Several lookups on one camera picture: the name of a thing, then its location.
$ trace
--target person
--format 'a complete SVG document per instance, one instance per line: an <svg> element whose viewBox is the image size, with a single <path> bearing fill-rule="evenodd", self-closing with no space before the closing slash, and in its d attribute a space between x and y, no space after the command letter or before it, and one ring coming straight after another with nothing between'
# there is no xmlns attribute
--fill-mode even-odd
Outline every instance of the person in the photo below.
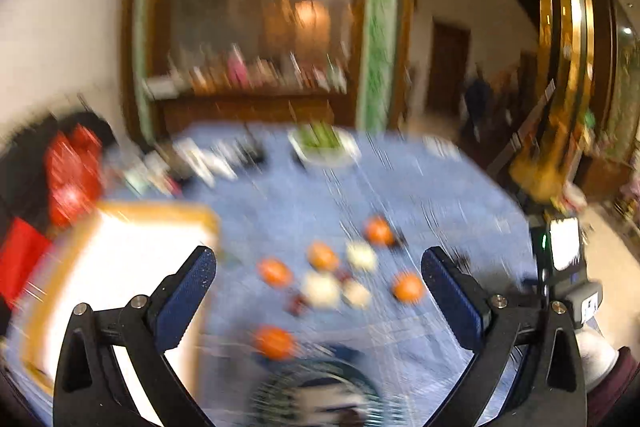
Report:
<svg viewBox="0 0 640 427"><path fill-rule="evenodd" d="M480 64L476 64L476 74L468 82L463 95L468 114L463 134L465 131L472 130L477 142L480 141L480 125L486 115L492 96L493 91L489 83L484 79L482 67Z"/></svg>

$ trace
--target screen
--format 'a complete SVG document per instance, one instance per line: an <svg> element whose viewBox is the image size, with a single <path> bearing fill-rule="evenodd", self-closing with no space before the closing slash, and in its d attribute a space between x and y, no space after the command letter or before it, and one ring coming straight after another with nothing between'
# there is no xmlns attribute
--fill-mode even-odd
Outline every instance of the screen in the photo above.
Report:
<svg viewBox="0 0 640 427"><path fill-rule="evenodd" d="M580 228L577 217L552 221L549 236L556 270L564 270L580 261Z"/></svg>

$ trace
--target red bag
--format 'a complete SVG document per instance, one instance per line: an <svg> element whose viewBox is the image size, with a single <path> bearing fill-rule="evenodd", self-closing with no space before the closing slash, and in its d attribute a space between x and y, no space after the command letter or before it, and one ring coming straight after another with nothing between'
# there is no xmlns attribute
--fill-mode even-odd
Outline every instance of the red bag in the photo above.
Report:
<svg viewBox="0 0 640 427"><path fill-rule="evenodd" d="M31 270L49 248L50 240L29 223L16 217L0 249L0 295L13 309Z"/></svg>
<svg viewBox="0 0 640 427"><path fill-rule="evenodd" d="M61 132L46 156L49 216L53 225L66 227L89 212L102 195L102 145L94 133L77 125L71 140Z"/></svg>

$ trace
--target red object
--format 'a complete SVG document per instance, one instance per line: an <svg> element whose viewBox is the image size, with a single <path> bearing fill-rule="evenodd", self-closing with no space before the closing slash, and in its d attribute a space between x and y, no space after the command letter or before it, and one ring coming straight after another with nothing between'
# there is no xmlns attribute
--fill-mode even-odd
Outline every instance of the red object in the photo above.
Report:
<svg viewBox="0 0 640 427"><path fill-rule="evenodd" d="M169 176L167 176L167 181L169 183L169 186L171 187L171 195L174 198L177 198L178 196L182 195L182 189L180 188L180 185L177 184L177 182L173 179L170 178Z"/></svg>
<svg viewBox="0 0 640 427"><path fill-rule="evenodd" d="M425 294L424 282L415 273L402 272L396 276L393 292L400 302L416 304Z"/></svg>
<svg viewBox="0 0 640 427"><path fill-rule="evenodd" d="M393 230L382 216L374 216L367 221L364 235L372 245L379 247L390 247L396 241Z"/></svg>
<svg viewBox="0 0 640 427"><path fill-rule="evenodd" d="M353 274L349 270L339 269L335 273L335 278L340 281L340 284L345 284L347 281L353 279Z"/></svg>
<svg viewBox="0 0 640 427"><path fill-rule="evenodd" d="M271 360L290 359L296 342L287 331L275 326L262 326L255 334L255 347Z"/></svg>
<svg viewBox="0 0 640 427"><path fill-rule="evenodd" d="M16 217L0 250L0 294L9 309L27 283L33 267L51 242L29 223Z"/></svg>
<svg viewBox="0 0 640 427"><path fill-rule="evenodd" d="M70 139L61 132L53 139L46 155L53 225L66 227L94 207L102 195L101 158L100 140L81 125L76 126Z"/></svg>
<svg viewBox="0 0 640 427"><path fill-rule="evenodd" d="M340 266L340 259L338 259L338 256L333 250L331 250L331 248L320 241L315 241L311 244L309 247L308 259L311 266L318 271L332 272Z"/></svg>
<svg viewBox="0 0 640 427"><path fill-rule="evenodd" d="M287 305L287 312L289 312L294 317L300 317L302 312L306 309L306 299L300 293L296 293L289 299L289 304Z"/></svg>
<svg viewBox="0 0 640 427"><path fill-rule="evenodd" d="M286 264L273 257L260 261L258 263L258 272L262 280L274 288L285 288L293 280L293 275Z"/></svg>

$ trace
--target blue tablecloth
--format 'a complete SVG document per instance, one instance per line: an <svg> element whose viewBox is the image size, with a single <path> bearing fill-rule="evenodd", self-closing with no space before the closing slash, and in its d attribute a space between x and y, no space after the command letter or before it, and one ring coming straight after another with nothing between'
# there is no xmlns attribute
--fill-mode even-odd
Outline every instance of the blue tablecloth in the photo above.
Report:
<svg viewBox="0 0 640 427"><path fill-rule="evenodd" d="M239 127L199 125L186 136L210 148L240 134ZM341 343L359 350L360 368L384 396L402 399L406 425L423 425L471 353L458 346L430 295L416 306L399 305L388 291L391 281L399 271L416 270L426 248L441 245L468 256L471 273L487 291L519 287L536 277L525 217L446 140L405 141L390 134L371 144L358 136L358 166L322 171L303 169L292 160L283 128L260 128L255 134L268 154L260 171L239 172L237 181L217 179L213 189L198 180L184 192L187 200L208 204L220 216L221 247L227 254L210 290L197 402L220 427L248 422L248 396L267 372L252 356L251 334L258 325L270 324L292 331L304 343ZM111 198L130 195L122 190ZM342 254L348 234L357 233L376 212L384 212L402 230L408 248L378 250L378 271L359 277L373 294L366 311L344 305L339 312L309 311L296 318L285 310L286 293L259 280L255 263L264 256L281 258L301 280L309 269L306 250L312 241ZM8 357L18 380L24 374L15 356L19 326L18 319ZM510 362L481 423L497 415L514 371ZM28 387L27 398L38 403L50 424L46 397Z"/></svg>

